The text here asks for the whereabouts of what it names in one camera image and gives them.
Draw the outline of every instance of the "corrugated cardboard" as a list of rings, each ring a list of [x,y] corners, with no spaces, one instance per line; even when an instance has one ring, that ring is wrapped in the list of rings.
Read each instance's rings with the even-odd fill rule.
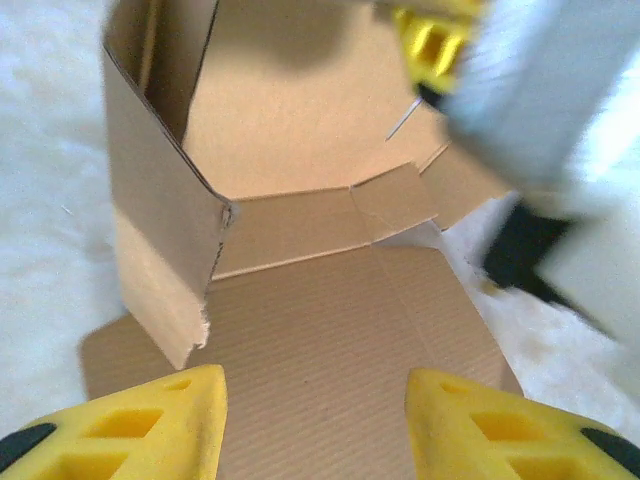
[[[412,97],[373,7],[121,0],[104,52],[117,256],[143,328],[85,341],[90,396],[208,339],[187,365],[227,371],[228,478],[410,478],[411,367],[519,389],[444,257],[388,246],[503,190],[427,109],[384,142]]]

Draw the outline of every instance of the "cardboard flap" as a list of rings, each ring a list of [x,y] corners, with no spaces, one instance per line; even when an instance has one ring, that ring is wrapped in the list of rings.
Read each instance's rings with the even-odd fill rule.
[[[117,59],[119,68],[135,85],[139,84],[147,54],[150,0],[116,2],[104,33],[104,46]]]
[[[348,189],[248,200],[229,230],[215,278],[342,252],[370,242]]]
[[[113,54],[105,50],[104,74],[123,297],[182,366],[207,338],[204,296],[231,206],[197,175]]]
[[[418,169],[406,164],[351,189],[371,242],[415,227],[437,211]]]
[[[160,2],[145,95],[182,143],[217,0]]]
[[[433,198],[441,229],[461,220],[490,198],[501,198],[509,188],[469,154],[449,145],[422,172],[422,181]]]
[[[413,478],[411,368],[514,388],[435,250],[360,248],[221,280],[211,295],[216,335],[189,365],[225,368],[228,478]],[[168,368],[130,318],[92,334],[82,361],[91,396]]]

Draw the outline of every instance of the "black plastic part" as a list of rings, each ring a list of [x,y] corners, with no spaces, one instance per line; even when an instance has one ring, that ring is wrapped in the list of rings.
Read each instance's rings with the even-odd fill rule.
[[[56,428],[53,423],[41,423],[13,432],[0,440],[0,473],[38,446]]]
[[[571,221],[539,217],[518,203],[485,253],[482,268],[500,288],[519,288],[544,302],[572,308],[536,275],[534,268],[573,225]]]
[[[640,448],[629,440],[596,428],[583,428],[580,432],[632,475],[640,478]]]
[[[439,94],[438,92],[432,90],[422,83],[416,85],[416,89],[418,90],[418,94],[420,95],[422,100],[427,105],[430,105],[432,108],[441,111],[440,106],[442,105],[444,95]]]

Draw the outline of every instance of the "cardboard box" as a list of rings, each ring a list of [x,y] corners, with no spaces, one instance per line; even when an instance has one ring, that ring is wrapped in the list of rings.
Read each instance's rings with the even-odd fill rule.
[[[411,367],[518,390],[444,256],[385,245],[504,189],[426,108],[385,143],[413,98],[372,6],[121,0],[104,45],[117,256],[144,329],[85,341],[90,396],[208,339],[188,365],[226,369],[228,478],[411,478]]]

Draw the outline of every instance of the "white rug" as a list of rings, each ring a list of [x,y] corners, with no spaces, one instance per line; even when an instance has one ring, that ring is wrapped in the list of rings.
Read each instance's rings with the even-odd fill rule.
[[[99,29],[108,0],[0,2],[0,436],[84,400],[77,348],[122,312],[113,262]],[[495,204],[447,232],[451,260],[531,398],[640,443],[607,371],[617,347],[467,263]]]

